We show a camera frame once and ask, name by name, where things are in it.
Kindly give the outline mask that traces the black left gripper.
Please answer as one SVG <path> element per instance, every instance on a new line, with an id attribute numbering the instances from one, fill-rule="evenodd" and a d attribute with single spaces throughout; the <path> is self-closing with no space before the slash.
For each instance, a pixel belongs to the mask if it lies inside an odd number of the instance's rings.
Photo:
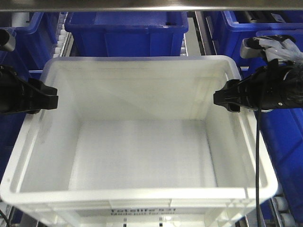
<path id="1" fill-rule="evenodd" d="M 42 81 L 20 78 L 13 67 L 0 66 L 0 113 L 36 114 L 40 110 L 58 107 L 58 90 Z"/>

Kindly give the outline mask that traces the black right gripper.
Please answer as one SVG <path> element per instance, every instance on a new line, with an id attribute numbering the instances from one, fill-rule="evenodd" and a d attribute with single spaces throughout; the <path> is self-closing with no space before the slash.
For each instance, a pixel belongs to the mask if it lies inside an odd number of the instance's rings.
<path id="1" fill-rule="evenodd" d="M 213 102 L 229 112 L 240 112 L 241 107 L 251 110 L 295 109 L 303 107 L 303 65 L 277 60 L 258 67 L 247 76 L 246 84 L 239 79 L 228 80 L 215 91 Z"/>

